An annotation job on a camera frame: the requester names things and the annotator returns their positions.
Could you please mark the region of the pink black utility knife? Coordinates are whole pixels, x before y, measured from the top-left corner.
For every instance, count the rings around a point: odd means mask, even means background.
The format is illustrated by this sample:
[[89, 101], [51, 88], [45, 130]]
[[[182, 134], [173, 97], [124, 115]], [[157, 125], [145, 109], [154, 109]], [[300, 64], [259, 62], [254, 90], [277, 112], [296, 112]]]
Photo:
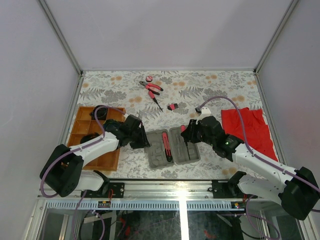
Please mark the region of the pink black utility knife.
[[173, 157], [172, 157], [171, 148], [169, 144], [168, 134], [165, 131], [162, 133], [162, 141], [164, 144], [166, 159], [168, 162], [171, 162], [173, 160]]

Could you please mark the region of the grey plastic tool case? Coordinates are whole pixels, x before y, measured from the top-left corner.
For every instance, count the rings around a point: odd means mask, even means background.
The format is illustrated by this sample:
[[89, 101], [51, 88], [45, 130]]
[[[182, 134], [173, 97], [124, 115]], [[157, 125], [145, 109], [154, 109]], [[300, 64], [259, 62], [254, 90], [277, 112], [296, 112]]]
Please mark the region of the grey plastic tool case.
[[[165, 154], [162, 133], [168, 135], [169, 146], [172, 154], [172, 161], [168, 162]], [[173, 165], [185, 165], [200, 161], [201, 156], [198, 146], [188, 142], [190, 160], [184, 139], [181, 136], [180, 126], [167, 129], [153, 130], [146, 133], [150, 147], [145, 147], [144, 151], [148, 157], [149, 167], [152, 170], [171, 167]]]

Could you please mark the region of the pink black screwdriver short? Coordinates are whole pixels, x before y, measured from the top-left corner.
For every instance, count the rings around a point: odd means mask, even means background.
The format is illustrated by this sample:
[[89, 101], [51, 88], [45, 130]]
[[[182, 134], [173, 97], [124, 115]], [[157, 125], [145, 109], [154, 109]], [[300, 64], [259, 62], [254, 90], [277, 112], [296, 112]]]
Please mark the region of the pink black screwdriver short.
[[161, 111], [163, 111], [163, 109], [160, 107], [160, 105], [159, 105], [159, 103], [158, 103], [158, 101], [157, 101], [157, 99], [156, 99], [156, 97], [155, 97], [155, 94], [154, 94], [153, 92], [149, 91], [149, 92], [148, 92], [148, 95], [149, 95], [150, 98], [153, 100], [153, 102], [157, 104], [157, 106], [159, 107], [159, 109], [160, 109]]

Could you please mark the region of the pink black long screwdriver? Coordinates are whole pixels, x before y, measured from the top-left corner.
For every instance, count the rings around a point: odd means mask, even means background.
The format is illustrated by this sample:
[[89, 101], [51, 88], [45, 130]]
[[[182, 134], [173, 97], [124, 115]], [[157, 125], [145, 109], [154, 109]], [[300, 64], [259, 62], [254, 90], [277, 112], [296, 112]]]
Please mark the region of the pink black long screwdriver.
[[[185, 130], [186, 130], [186, 126], [185, 126], [185, 125], [181, 125], [181, 126], [180, 126], [180, 131], [181, 131], [181, 133], [183, 133]], [[186, 146], [188, 159], [191, 160], [190, 152], [189, 152], [189, 147], [188, 147], [188, 142], [185, 140], [184, 137], [183, 137], [183, 140], [184, 140], [184, 143], [185, 143], [185, 146]]]

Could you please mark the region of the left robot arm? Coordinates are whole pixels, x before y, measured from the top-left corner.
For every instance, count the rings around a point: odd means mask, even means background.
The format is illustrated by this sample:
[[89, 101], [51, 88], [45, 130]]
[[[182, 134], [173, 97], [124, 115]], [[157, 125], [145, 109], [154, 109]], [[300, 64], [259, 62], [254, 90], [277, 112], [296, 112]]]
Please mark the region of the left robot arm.
[[102, 133], [96, 137], [71, 147], [58, 145], [51, 153], [40, 173], [41, 194], [48, 185], [56, 196], [67, 197], [76, 190], [89, 196], [105, 197], [110, 190], [109, 179], [100, 171], [86, 172], [83, 168], [100, 156], [130, 145], [132, 149], [149, 147], [142, 120], [130, 114], [123, 122], [108, 119], [100, 124]]

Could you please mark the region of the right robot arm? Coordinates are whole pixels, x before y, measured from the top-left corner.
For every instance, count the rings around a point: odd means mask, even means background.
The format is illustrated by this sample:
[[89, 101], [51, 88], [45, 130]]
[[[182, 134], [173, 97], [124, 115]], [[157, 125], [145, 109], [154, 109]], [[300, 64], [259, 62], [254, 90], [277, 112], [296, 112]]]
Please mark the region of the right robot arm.
[[270, 200], [298, 220], [305, 220], [320, 199], [320, 189], [311, 170], [295, 169], [254, 150], [242, 139], [225, 133], [213, 116], [190, 120], [181, 136], [185, 142], [206, 143], [219, 157], [262, 176], [236, 173], [227, 188], [233, 197], [247, 194]]

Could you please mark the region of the rolled dark sock middle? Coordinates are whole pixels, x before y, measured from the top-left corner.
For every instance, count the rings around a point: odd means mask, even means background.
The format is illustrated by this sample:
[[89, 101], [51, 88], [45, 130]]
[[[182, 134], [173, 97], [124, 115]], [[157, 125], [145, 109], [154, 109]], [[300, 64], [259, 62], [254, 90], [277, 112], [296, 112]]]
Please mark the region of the rolled dark sock middle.
[[121, 125], [122, 125], [121, 121], [117, 121], [114, 119], [107, 119], [102, 126], [106, 132], [111, 132], [113, 130], [118, 130]]

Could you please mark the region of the rolled dark sock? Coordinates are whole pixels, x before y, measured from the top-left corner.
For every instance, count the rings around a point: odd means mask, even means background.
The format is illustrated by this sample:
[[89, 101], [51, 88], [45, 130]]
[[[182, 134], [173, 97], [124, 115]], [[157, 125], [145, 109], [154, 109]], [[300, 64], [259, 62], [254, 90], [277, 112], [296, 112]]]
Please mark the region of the rolled dark sock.
[[111, 132], [113, 130], [118, 130], [121, 125], [122, 125], [121, 121], [117, 121], [114, 119], [107, 119], [102, 126], [106, 132]]
[[96, 116], [97, 116], [97, 119], [99, 121], [102, 121], [102, 120], [106, 120], [107, 119], [107, 114], [108, 114], [108, 109], [107, 108], [99, 108], [101, 107], [101, 105], [97, 105], [93, 110], [92, 112], [90, 112], [90, 117], [91, 117], [91, 120], [95, 120], [95, 113], [96, 113]]
[[99, 136], [100, 136], [100, 135], [99, 135], [97, 132], [87, 134], [87, 135], [85, 135], [85, 136], [83, 136], [83, 137], [81, 138], [80, 144], [86, 143], [86, 142], [88, 142], [88, 141], [90, 141], [90, 140], [93, 140], [93, 139], [99, 137]]

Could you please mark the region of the rolled dark sock top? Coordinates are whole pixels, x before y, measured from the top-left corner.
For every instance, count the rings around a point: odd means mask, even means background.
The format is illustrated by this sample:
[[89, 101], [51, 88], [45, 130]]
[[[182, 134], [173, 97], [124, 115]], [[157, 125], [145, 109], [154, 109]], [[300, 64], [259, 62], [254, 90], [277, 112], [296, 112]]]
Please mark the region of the rolled dark sock top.
[[107, 119], [107, 114], [108, 114], [108, 109], [107, 108], [99, 108], [101, 107], [101, 105], [97, 105], [93, 110], [92, 112], [90, 112], [90, 117], [91, 117], [91, 120], [95, 120], [95, 113], [96, 113], [96, 116], [97, 116], [97, 119], [99, 121], [102, 121], [102, 120], [106, 120]]

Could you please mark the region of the pink black bit holder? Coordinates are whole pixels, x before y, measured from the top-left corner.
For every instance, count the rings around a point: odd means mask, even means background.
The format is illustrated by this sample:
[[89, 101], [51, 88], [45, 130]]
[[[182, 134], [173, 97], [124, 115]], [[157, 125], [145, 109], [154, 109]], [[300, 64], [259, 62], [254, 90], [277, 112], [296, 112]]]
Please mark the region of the pink black bit holder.
[[170, 104], [167, 106], [167, 109], [170, 110], [170, 111], [173, 111], [175, 109], [177, 109], [179, 106], [177, 103], [173, 103], [173, 104]]

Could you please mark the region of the rolled dark sock lower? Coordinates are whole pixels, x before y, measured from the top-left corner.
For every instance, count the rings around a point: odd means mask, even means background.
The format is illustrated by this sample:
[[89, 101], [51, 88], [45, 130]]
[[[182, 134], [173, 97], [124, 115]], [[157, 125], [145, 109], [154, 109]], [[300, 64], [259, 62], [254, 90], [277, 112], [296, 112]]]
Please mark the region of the rolled dark sock lower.
[[99, 137], [99, 136], [100, 136], [100, 135], [99, 135], [97, 132], [87, 134], [87, 135], [85, 135], [85, 136], [83, 136], [83, 137], [81, 138], [80, 144], [86, 143], [86, 142], [88, 142], [88, 141], [90, 141], [90, 140], [93, 140], [93, 139]]

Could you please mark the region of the red cloth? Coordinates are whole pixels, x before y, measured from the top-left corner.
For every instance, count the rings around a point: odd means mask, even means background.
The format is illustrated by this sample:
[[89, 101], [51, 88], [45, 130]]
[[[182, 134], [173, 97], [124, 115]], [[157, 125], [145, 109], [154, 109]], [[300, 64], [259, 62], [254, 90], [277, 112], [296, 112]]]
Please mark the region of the red cloth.
[[244, 123], [245, 133], [243, 133], [240, 117], [236, 109], [227, 109], [221, 111], [222, 127], [227, 134], [234, 135], [240, 139], [247, 137], [248, 144], [256, 151], [265, 156], [278, 161], [273, 142], [270, 136], [270, 130], [263, 118], [263, 110], [250, 110], [241, 108], [239, 110]]

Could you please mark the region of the pink black pliers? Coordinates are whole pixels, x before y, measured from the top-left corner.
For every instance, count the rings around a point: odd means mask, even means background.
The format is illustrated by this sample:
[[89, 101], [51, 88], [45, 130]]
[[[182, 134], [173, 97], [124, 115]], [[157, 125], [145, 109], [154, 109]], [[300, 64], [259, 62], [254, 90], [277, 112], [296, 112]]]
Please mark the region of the pink black pliers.
[[147, 89], [149, 92], [153, 93], [154, 95], [160, 95], [160, 93], [158, 91], [155, 91], [154, 89], [159, 90], [161, 92], [164, 91], [164, 89], [161, 88], [160, 86], [156, 84], [152, 84], [150, 82], [139, 81], [139, 84], [144, 86], [145, 89]]

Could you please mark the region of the orange wooden divided tray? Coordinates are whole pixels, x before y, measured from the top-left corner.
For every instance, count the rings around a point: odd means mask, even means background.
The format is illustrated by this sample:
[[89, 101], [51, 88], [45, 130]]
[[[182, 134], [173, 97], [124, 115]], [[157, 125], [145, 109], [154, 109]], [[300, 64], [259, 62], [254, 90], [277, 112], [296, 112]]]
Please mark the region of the orange wooden divided tray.
[[[94, 111], [93, 106], [81, 106], [79, 107], [77, 114], [75, 116], [75, 121], [73, 123], [73, 127], [70, 133], [70, 137], [68, 139], [67, 146], [75, 146], [81, 143], [81, 139], [89, 134], [102, 134], [102, 130], [99, 127], [98, 123], [90, 115], [91, 112]], [[114, 110], [108, 109], [106, 114], [99, 121], [101, 124], [104, 124], [106, 120], [116, 120], [120, 122], [124, 122], [124, 116]], [[102, 156], [92, 160], [84, 166], [84, 170], [97, 170], [97, 171], [106, 171], [106, 172], [115, 172], [118, 168], [120, 150], [117, 149], [112, 152], [108, 152], [103, 154]]]

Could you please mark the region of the small red tape measure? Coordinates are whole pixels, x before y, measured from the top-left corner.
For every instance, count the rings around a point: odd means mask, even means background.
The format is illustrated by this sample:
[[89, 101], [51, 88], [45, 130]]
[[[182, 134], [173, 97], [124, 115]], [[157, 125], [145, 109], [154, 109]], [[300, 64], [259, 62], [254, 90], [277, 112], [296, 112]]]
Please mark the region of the small red tape measure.
[[147, 76], [145, 79], [148, 83], [153, 81], [153, 77], [152, 76]]

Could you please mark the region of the aluminium front rail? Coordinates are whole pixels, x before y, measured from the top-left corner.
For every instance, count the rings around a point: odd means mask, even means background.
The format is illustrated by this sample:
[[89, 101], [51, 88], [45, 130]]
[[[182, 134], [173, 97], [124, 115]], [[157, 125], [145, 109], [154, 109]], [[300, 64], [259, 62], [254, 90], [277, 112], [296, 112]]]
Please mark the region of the aluminium front rail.
[[73, 210], [189, 210], [243, 211], [248, 195], [232, 195], [226, 180], [111, 180], [105, 196], [81, 198], [75, 190], [67, 197], [37, 197], [47, 208]]

